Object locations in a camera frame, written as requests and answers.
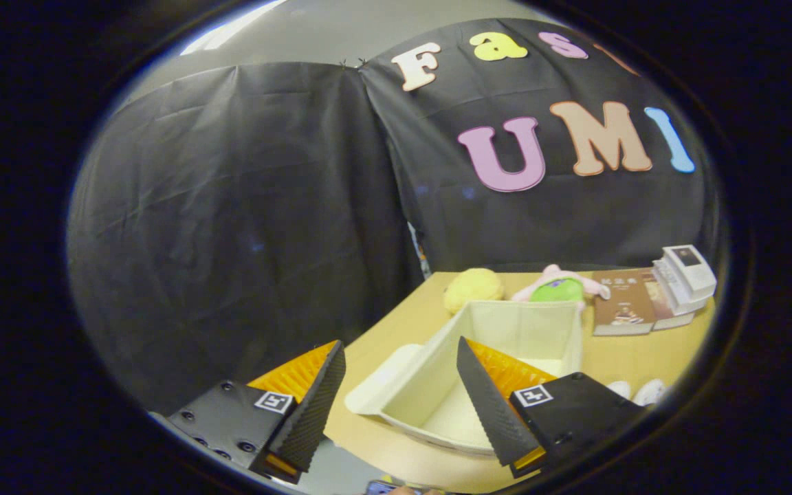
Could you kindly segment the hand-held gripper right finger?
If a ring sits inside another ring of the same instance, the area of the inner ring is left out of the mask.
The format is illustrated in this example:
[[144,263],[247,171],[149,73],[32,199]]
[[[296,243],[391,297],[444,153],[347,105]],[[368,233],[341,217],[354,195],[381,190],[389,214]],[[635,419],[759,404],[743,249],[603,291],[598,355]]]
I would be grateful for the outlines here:
[[456,368],[494,455],[515,477],[572,463],[646,413],[588,374],[554,378],[465,336]]

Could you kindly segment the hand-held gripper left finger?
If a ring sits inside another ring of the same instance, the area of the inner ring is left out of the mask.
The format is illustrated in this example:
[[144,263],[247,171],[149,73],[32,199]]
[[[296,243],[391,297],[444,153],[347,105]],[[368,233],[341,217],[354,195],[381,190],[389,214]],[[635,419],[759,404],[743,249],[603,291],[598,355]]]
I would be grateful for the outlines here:
[[295,485],[310,470],[346,369],[344,345],[334,340],[251,382],[221,380],[152,417],[237,469]]

